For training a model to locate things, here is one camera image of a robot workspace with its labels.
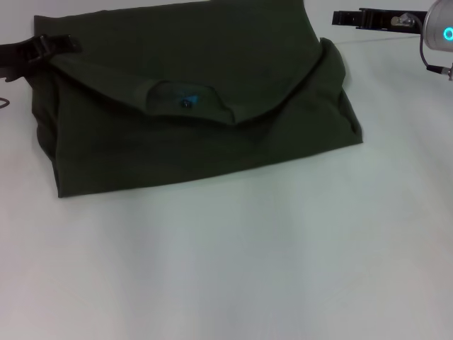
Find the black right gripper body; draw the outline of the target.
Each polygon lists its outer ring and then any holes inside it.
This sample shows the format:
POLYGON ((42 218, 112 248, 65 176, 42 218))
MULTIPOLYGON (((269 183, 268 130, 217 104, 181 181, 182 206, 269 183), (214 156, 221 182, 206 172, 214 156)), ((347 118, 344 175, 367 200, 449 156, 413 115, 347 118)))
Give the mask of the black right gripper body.
POLYGON ((360 8, 362 25, 360 30, 375 30, 394 33, 420 34, 421 28, 412 18, 415 16, 424 23, 427 11, 397 11, 374 8, 360 8))

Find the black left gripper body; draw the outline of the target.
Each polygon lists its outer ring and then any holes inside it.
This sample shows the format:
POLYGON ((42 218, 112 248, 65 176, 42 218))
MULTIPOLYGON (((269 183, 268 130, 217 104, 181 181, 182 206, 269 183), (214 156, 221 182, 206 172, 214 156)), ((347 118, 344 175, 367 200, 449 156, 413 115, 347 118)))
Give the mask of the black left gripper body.
POLYGON ((12 82, 24 77, 37 60, 40 59, 40 48, 37 38, 23 42, 0 45, 0 79, 12 82))

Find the dark green FREE T-shirt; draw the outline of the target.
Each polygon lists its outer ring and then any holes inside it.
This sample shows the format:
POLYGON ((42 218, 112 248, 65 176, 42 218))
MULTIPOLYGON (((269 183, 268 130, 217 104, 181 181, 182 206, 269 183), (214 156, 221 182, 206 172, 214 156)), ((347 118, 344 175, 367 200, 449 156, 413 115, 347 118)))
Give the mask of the dark green FREE T-shirt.
POLYGON ((59 197, 164 186, 362 143, 336 46, 303 0, 34 18, 76 38, 28 77, 59 197))

